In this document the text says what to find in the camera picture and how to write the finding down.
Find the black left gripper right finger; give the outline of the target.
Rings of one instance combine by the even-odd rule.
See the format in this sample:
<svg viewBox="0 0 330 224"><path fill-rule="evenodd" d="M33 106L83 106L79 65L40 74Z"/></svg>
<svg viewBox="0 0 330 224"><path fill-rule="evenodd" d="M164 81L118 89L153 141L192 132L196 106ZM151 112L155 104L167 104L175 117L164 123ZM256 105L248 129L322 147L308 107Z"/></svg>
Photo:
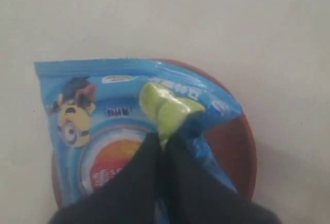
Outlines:
<svg viewBox="0 0 330 224"><path fill-rule="evenodd" d="M272 211L246 200L204 169L179 134L163 149L161 189L170 223L280 223Z"/></svg>

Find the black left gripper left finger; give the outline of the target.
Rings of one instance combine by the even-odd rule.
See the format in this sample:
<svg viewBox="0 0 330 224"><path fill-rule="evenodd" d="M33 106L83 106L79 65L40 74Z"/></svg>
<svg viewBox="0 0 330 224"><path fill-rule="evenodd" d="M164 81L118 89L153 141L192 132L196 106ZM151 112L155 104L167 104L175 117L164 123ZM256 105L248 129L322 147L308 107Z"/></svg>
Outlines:
<svg viewBox="0 0 330 224"><path fill-rule="evenodd" d="M154 223L158 134L146 135L130 162L93 194L60 208L50 223Z"/></svg>

